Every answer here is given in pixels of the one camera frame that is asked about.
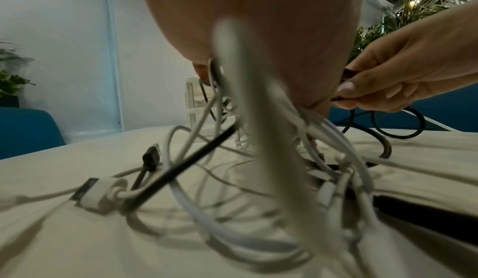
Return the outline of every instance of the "wall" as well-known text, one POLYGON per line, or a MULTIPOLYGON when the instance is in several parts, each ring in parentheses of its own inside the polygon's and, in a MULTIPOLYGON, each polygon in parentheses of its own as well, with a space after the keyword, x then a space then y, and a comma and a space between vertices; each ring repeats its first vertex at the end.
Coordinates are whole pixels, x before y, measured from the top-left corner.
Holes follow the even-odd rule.
POLYGON ((21 105, 49 112, 67 140, 119 131, 104 0, 0 3, 0 38, 35 58, 21 105))
POLYGON ((112 0, 123 128, 186 124, 184 79, 192 65, 164 38, 144 0, 112 0))

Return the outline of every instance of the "plug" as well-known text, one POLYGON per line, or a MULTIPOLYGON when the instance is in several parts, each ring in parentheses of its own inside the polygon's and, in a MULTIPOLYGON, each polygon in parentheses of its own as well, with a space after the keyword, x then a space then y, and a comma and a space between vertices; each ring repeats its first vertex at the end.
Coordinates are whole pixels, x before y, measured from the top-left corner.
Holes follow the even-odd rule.
POLYGON ((148 172, 155 172, 159 165, 160 156, 161 151, 159 150, 159 145, 155 143, 149 147, 146 153, 143 155, 143 167, 148 172))

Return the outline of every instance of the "plant pot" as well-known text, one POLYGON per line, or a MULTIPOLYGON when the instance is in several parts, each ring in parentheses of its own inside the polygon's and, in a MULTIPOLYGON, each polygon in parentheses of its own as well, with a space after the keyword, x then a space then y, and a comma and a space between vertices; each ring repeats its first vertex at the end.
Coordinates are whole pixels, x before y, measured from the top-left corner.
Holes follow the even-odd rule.
POLYGON ((6 94, 0 96, 0 107, 20 108, 18 96, 6 94))

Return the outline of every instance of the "hand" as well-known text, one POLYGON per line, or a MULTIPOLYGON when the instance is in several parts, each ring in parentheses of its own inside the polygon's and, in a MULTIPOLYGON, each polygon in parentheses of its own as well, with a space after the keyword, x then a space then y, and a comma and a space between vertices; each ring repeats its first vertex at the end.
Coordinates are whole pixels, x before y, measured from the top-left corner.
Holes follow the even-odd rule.
POLYGON ((335 105, 392 112, 476 82, 477 10, 471 1, 374 41, 347 66, 359 73, 338 88, 347 100, 335 105))

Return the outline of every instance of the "person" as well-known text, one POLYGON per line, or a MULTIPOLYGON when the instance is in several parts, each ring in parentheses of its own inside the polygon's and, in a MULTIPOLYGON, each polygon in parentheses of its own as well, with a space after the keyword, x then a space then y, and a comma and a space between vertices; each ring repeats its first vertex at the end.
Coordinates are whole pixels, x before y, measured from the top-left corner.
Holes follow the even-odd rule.
POLYGON ((477 22, 462 14, 476 12, 473 4, 448 9, 377 40, 349 65, 360 73, 336 91, 362 0, 146 2, 164 36, 203 79, 213 56, 214 25, 225 17, 249 24, 263 39, 291 101, 323 116, 335 96, 346 98, 335 104, 341 108, 395 111, 415 99, 470 84, 478 71, 471 60, 477 58, 477 50, 466 45, 468 40, 476 42, 477 22), (442 26, 442 20, 449 26, 442 26))
POLYGON ((379 38, 347 68, 358 74, 337 90, 343 109, 397 112, 478 83, 478 0, 379 38))

